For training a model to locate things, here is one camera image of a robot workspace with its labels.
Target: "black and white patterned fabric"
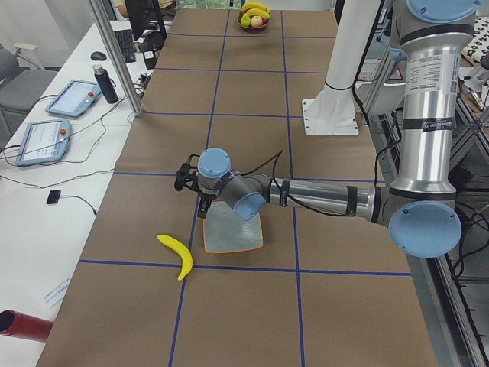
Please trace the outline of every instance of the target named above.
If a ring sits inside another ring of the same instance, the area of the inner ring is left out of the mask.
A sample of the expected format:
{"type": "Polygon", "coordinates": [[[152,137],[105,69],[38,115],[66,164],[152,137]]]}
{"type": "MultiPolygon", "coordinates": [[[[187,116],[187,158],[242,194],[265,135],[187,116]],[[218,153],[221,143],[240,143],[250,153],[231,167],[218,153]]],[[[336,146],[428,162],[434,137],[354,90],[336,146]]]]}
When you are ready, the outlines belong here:
{"type": "Polygon", "coordinates": [[[461,54],[474,65],[480,63],[487,52],[489,52],[489,17],[476,17],[474,39],[461,54]]]}

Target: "computer monitor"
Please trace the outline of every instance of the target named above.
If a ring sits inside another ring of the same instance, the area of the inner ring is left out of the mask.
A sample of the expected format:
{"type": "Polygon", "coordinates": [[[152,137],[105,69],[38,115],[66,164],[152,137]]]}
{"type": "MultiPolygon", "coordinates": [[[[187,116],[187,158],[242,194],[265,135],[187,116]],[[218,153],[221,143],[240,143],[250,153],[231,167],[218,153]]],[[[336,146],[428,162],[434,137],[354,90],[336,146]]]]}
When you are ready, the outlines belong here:
{"type": "Polygon", "coordinates": [[[131,22],[132,35],[137,40],[148,29],[151,21],[156,20],[160,26],[163,42],[167,39],[167,30],[161,17],[158,0],[125,0],[131,22]]]}

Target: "blue joint cap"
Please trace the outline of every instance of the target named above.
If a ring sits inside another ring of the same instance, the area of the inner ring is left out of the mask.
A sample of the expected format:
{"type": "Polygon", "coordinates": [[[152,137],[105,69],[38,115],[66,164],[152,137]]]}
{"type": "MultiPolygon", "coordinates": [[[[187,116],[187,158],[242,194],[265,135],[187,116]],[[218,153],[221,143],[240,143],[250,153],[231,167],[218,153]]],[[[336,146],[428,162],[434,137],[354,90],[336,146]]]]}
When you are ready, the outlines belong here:
{"type": "Polygon", "coordinates": [[[472,15],[485,0],[406,0],[408,9],[421,21],[434,24],[447,24],[460,21],[472,15]]]}
{"type": "Polygon", "coordinates": [[[416,201],[394,213],[389,234],[405,253],[418,258],[436,258],[457,245],[461,224],[451,207],[436,201],[416,201]]]}
{"type": "Polygon", "coordinates": [[[401,51],[399,48],[389,47],[390,49],[390,58],[394,61],[407,61],[406,54],[401,51]]]}
{"type": "Polygon", "coordinates": [[[231,169],[231,160],[221,148],[209,148],[200,155],[197,169],[205,178],[221,178],[231,169]]]}
{"type": "Polygon", "coordinates": [[[235,213],[245,222],[257,215],[267,201],[258,192],[249,193],[243,196],[235,204],[235,213]]]}

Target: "black bottle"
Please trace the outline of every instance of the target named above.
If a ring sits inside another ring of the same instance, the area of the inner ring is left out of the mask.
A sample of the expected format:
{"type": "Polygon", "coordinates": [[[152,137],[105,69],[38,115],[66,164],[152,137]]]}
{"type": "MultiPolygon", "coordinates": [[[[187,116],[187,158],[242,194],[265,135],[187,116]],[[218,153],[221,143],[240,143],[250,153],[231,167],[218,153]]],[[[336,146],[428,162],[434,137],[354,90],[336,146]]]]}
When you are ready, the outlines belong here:
{"type": "Polygon", "coordinates": [[[97,80],[105,99],[107,99],[107,102],[116,103],[119,97],[117,97],[112,81],[108,77],[107,70],[105,70],[102,65],[97,64],[93,66],[93,71],[95,72],[95,79],[97,80]]]}

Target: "red apple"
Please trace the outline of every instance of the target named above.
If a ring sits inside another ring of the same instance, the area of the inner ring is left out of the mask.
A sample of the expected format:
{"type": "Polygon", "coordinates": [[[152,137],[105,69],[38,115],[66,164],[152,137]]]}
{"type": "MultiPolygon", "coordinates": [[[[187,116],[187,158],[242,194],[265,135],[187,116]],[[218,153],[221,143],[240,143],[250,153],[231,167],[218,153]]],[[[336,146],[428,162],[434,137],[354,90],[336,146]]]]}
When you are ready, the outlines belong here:
{"type": "Polygon", "coordinates": [[[253,28],[261,27],[263,25],[263,18],[255,15],[251,18],[251,26],[253,28]]]}

